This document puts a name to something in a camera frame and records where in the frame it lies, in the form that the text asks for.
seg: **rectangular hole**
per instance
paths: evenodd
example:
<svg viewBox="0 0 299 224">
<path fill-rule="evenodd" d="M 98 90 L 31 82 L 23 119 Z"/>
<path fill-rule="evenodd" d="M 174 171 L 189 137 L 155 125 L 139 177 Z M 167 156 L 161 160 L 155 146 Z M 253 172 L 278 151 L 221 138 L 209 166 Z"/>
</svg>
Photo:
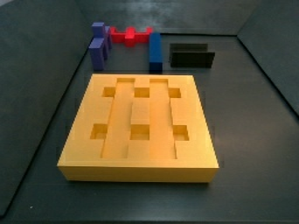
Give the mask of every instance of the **rectangular hole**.
<svg viewBox="0 0 299 224">
<path fill-rule="evenodd" d="M 169 83 L 169 80 L 167 79 L 151 79 L 150 82 Z"/>
<path fill-rule="evenodd" d="M 137 98 L 150 98 L 150 87 L 137 87 L 135 88 Z"/>
<path fill-rule="evenodd" d="M 106 139 L 109 134 L 109 126 L 103 123 L 95 123 L 90 135 L 90 139 Z"/>
<path fill-rule="evenodd" d="M 170 98 L 182 98 L 182 90 L 178 87 L 169 88 Z"/>
<path fill-rule="evenodd" d="M 103 97 L 115 97 L 117 95 L 117 88 L 115 87 L 105 87 L 103 90 Z"/>
<path fill-rule="evenodd" d="M 117 82 L 135 82 L 137 79 L 135 78 L 118 78 Z"/>
<path fill-rule="evenodd" d="M 130 139 L 131 140 L 150 140 L 150 125 L 133 124 Z"/>
<path fill-rule="evenodd" d="M 187 125 L 173 126 L 174 141 L 190 141 Z"/>
</svg>

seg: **red block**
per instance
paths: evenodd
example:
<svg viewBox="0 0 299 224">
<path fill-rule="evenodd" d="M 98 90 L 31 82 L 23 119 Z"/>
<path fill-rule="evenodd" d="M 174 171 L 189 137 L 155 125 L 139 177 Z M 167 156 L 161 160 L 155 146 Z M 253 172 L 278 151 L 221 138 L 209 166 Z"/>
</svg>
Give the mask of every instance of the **red block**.
<svg viewBox="0 0 299 224">
<path fill-rule="evenodd" d="M 134 47 L 137 43 L 149 43 L 150 34 L 154 32 L 153 27 L 146 28 L 146 32 L 137 32 L 137 28 L 130 26 L 126 32 L 119 32 L 115 26 L 110 27 L 111 38 L 114 43 L 126 43 L 127 47 Z"/>
</svg>

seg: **blue block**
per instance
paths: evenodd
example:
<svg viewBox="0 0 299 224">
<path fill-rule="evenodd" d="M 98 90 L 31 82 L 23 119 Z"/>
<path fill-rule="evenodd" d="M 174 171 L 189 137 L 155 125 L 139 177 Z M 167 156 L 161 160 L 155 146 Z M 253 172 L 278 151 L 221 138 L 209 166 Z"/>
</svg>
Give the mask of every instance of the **blue block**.
<svg viewBox="0 0 299 224">
<path fill-rule="evenodd" d="M 107 31 L 107 46 L 109 46 L 109 50 L 113 49 L 113 38 L 111 38 L 111 34 L 110 34 L 110 26 L 106 26 L 106 31 Z"/>
<path fill-rule="evenodd" d="M 150 34 L 150 72 L 161 73 L 163 70 L 162 35 L 154 32 Z"/>
<path fill-rule="evenodd" d="M 103 22 L 97 22 L 91 26 L 94 32 L 94 38 L 106 38 L 106 24 Z"/>
<path fill-rule="evenodd" d="M 91 62 L 95 71 L 105 70 L 105 39 L 94 38 L 88 46 Z"/>
</svg>

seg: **toy block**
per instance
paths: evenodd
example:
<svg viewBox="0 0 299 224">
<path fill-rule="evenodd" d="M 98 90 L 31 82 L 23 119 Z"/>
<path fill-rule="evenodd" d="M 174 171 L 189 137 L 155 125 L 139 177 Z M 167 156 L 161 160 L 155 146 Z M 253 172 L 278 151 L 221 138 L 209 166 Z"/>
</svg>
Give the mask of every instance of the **toy block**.
<svg viewBox="0 0 299 224">
<path fill-rule="evenodd" d="M 114 43 L 125 43 L 126 42 L 126 34 L 118 31 L 115 26 L 110 27 L 111 38 Z"/>
<path fill-rule="evenodd" d="M 134 47 L 137 45 L 137 28 L 130 26 L 126 28 L 126 46 Z"/>
<path fill-rule="evenodd" d="M 58 166 L 67 180 L 211 182 L 219 163 L 193 76 L 94 74 Z"/>
<path fill-rule="evenodd" d="M 211 68 L 215 52 L 207 52 L 207 44 L 171 44 L 171 67 Z"/>
<path fill-rule="evenodd" d="M 88 46 L 91 62 L 95 71 L 105 70 L 105 39 L 94 38 Z"/>
<path fill-rule="evenodd" d="M 109 59 L 109 50 L 113 48 L 111 42 L 109 43 L 110 39 L 110 27 L 106 27 L 103 22 L 95 22 L 91 26 L 94 32 L 94 38 L 103 38 L 105 39 L 105 47 L 103 47 L 103 54 L 105 59 Z"/>
<path fill-rule="evenodd" d="M 105 70 L 103 60 L 109 59 L 109 51 L 113 49 L 111 30 L 103 22 L 95 22 L 91 26 L 94 39 L 90 44 L 90 55 L 95 71 Z"/>
<path fill-rule="evenodd" d="M 137 28 L 130 26 L 126 32 L 119 32 L 118 28 L 111 26 L 111 38 L 114 43 L 126 43 L 126 46 L 133 47 L 137 43 L 149 43 L 150 34 L 154 32 L 153 27 L 146 28 L 146 32 L 137 32 Z"/>
<path fill-rule="evenodd" d="M 91 26 L 94 32 L 94 38 L 106 38 L 107 37 L 107 30 L 106 24 L 103 22 L 95 22 Z"/>
<path fill-rule="evenodd" d="M 163 71 L 163 48 L 162 35 L 158 32 L 150 35 L 150 72 L 161 73 Z"/>
<path fill-rule="evenodd" d="M 154 32 L 153 27 L 146 28 L 146 32 L 139 32 L 135 34 L 137 43 L 149 43 L 150 42 L 150 34 Z"/>
<path fill-rule="evenodd" d="M 109 47 L 109 50 L 111 50 L 113 49 L 113 39 L 111 39 L 110 26 L 106 26 L 106 31 L 107 31 L 107 47 Z"/>
</svg>

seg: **yellow tray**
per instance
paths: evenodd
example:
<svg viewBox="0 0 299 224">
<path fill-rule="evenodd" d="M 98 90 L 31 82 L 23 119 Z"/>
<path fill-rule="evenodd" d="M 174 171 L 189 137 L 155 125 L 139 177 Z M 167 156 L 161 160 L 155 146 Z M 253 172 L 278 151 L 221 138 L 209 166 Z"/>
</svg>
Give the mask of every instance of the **yellow tray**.
<svg viewBox="0 0 299 224">
<path fill-rule="evenodd" d="M 67 180 L 211 182 L 219 164 L 193 76 L 94 74 L 58 166 Z"/>
</svg>

